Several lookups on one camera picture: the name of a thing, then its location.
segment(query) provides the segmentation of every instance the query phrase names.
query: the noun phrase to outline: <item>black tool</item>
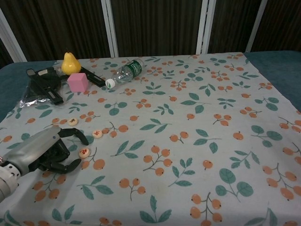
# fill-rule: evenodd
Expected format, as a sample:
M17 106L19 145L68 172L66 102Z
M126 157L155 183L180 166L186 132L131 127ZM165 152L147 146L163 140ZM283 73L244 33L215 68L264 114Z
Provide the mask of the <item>black tool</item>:
M61 83L61 79L57 75L49 75L48 69L39 72L28 69L26 73L32 81L30 87L35 90L35 93L47 96L54 105L63 103L63 98L55 91L55 87Z
M87 76L87 79L92 82L93 84L97 85L98 87L105 86L105 80L103 80L101 77L95 75L94 73L88 71L86 68L81 67L80 73L85 73Z

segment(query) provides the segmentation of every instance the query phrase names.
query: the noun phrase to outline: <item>white frame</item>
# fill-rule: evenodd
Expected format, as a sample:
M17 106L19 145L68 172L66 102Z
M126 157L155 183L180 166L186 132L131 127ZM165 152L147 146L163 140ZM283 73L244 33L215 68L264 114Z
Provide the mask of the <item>white frame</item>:
M208 52L214 11L215 11L215 4L216 4L216 0L209 0L205 33L204 33L204 39L203 39L203 47L202 47L201 54L207 54L207 52Z
M205 29L205 24L206 24L207 7L208 7L208 0L203 0L201 16L199 18L198 41L197 41L196 54L201 54L201 50L202 50L204 29Z
M21 47L11 30L2 10L0 9L0 38L7 49L10 57L16 62L27 62Z
M109 43L109 49L111 57L118 57L118 46L115 33L115 25L111 7L111 0L101 0L103 8L103 17L105 23L105 29L107 31L107 38Z
M255 40L256 33L257 33L257 30L258 30L263 12L265 10L265 6L267 5L267 2L268 2L268 0L261 0L260 6L259 6L259 9L258 9L258 12L257 12L257 16L256 16L256 19L255 19L255 22L254 22L254 25L253 25L253 29L252 29L248 44L246 46L246 53L251 52L252 45L253 45L253 42Z

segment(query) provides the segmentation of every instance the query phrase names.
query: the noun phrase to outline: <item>teal cloth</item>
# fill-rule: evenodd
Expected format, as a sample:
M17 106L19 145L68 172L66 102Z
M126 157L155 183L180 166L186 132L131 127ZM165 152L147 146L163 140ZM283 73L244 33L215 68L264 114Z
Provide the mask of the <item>teal cloth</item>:
M20 101L25 92L29 78L27 69L42 70L53 66L55 61L35 61L22 62L7 65L0 70L0 121L10 112Z
M301 52L267 51L244 55L295 108L301 110Z

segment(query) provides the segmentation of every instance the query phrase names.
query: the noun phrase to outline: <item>green bottle label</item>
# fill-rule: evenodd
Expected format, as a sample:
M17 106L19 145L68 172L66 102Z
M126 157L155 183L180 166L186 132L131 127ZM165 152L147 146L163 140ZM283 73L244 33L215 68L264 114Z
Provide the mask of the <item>green bottle label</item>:
M125 67L128 67L132 71L133 77L138 76L142 72L142 67L136 60L133 60L133 62L131 62L130 64L125 65Z

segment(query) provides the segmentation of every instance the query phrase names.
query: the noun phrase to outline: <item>dark curtain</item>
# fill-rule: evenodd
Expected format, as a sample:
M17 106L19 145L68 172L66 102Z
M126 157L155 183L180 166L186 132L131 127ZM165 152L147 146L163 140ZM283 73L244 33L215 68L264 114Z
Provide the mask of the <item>dark curtain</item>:
M111 0L119 56L195 54L201 0Z
M0 39L0 69L8 64L13 63L8 51L6 50L2 40Z
M217 0L208 53L244 52L260 2L261 0Z
M269 0L252 51L301 51L301 1Z
M1 0L28 61L109 57L100 0Z

